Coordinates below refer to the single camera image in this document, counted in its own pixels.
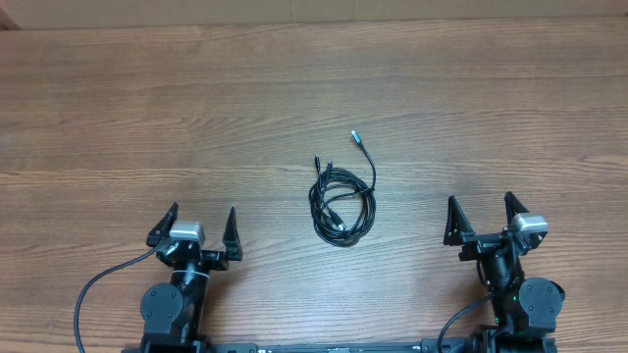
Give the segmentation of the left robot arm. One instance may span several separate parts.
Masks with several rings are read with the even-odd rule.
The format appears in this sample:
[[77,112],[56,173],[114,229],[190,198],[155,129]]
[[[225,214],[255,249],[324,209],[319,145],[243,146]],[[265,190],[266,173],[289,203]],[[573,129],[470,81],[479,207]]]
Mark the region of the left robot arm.
[[179,205],[173,204],[147,235],[147,246],[172,274],[141,299],[142,352],[213,352],[209,338],[200,333],[210,273],[226,271],[243,257],[235,209],[227,218],[223,250],[206,250],[202,223],[180,221],[178,212]]

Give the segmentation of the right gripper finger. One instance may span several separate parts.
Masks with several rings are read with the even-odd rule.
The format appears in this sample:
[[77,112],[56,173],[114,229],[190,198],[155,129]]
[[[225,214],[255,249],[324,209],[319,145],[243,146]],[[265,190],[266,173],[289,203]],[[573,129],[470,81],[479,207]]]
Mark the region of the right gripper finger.
[[474,229],[466,218],[456,197],[447,199],[447,220],[444,233],[444,245],[463,245],[475,235]]
[[519,201],[515,194],[507,191],[503,196],[507,227],[511,230],[522,230],[525,226],[529,210]]

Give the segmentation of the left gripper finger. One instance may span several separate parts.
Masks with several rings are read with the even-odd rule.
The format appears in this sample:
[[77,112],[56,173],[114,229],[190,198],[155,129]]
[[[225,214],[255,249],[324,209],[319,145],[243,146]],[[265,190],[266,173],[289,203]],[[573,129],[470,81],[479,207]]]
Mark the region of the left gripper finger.
[[236,208],[234,206],[230,209],[222,242],[225,245],[226,258],[229,261],[242,260],[243,251],[237,232]]
[[148,232],[146,238],[146,245],[148,247],[156,247],[163,238],[169,236],[170,229],[178,219],[178,213],[179,204],[174,202],[165,216]]

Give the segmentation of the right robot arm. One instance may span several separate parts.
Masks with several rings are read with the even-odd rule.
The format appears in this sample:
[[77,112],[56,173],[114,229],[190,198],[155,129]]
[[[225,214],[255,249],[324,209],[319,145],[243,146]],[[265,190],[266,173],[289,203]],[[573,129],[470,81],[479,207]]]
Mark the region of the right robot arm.
[[[478,234],[455,196],[447,200],[444,244],[459,246],[459,260],[476,264],[488,294],[454,314],[437,338],[439,352],[555,352],[556,318],[564,289],[543,277],[525,277],[520,258],[538,248],[549,232],[541,214],[530,212],[510,191],[503,196],[507,225],[499,232]],[[445,340],[448,329],[464,315],[490,303],[495,323],[482,326],[460,345]]]

